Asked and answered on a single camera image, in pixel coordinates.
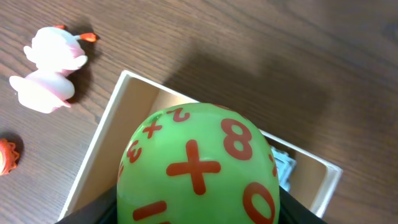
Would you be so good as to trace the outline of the orange round toy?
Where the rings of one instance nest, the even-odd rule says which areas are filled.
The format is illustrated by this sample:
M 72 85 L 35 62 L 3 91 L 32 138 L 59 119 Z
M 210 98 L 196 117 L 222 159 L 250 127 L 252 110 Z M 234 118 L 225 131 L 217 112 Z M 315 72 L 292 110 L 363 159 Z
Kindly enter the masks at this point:
M 7 139 L 1 139 L 1 175 L 9 174 L 17 167 L 20 154 L 16 151 L 16 144 Z

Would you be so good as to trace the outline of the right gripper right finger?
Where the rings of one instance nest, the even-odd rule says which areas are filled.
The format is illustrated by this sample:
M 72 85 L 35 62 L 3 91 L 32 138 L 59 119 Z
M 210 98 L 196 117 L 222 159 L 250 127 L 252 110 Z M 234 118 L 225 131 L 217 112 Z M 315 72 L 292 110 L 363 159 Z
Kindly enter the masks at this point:
M 279 187 L 280 212 L 278 224 L 326 224 L 293 196 Z

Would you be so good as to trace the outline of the yellow grey toy truck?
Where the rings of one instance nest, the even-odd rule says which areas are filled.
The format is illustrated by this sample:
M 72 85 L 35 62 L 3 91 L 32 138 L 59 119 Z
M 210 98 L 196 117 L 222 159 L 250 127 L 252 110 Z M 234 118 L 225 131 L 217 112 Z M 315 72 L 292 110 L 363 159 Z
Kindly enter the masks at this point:
M 291 158 L 287 152 L 280 151 L 274 146 L 271 147 L 274 155 L 279 185 L 286 191 L 290 191 L 290 176 L 296 166 L 296 160 Z

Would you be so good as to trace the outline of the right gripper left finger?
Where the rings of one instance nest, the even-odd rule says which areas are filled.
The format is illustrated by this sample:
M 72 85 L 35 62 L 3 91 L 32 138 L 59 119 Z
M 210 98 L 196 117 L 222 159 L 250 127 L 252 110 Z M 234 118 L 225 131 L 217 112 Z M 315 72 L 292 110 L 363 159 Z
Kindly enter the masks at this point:
M 56 224 L 117 224 L 116 190 L 117 187 L 114 185 L 94 201 Z

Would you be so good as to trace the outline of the green ball with red numbers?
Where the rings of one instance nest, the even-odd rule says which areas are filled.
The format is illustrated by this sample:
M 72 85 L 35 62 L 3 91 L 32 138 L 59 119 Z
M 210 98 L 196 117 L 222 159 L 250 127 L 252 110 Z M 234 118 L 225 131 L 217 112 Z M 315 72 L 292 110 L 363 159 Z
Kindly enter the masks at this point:
M 231 109 L 187 103 L 156 111 L 123 152 L 118 223 L 277 223 L 279 213 L 271 147 Z

